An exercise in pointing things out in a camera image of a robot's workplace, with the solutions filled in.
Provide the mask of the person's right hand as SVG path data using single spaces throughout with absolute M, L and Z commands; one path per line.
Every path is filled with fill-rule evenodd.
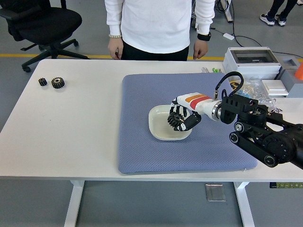
M 120 60 L 123 53 L 123 40 L 122 38 L 110 38 L 108 43 L 109 54 L 112 59 Z

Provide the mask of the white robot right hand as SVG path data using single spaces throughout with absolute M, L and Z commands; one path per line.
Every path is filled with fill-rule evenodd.
M 203 114 L 217 121 L 216 110 L 220 103 L 197 92 L 178 96 L 171 103 L 167 121 L 175 131 L 188 131 L 201 122 Z

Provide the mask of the person's left hand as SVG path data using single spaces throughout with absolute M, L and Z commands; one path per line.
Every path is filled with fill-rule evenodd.
M 194 43 L 193 60 L 201 59 L 208 52 L 208 42 L 197 39 Z

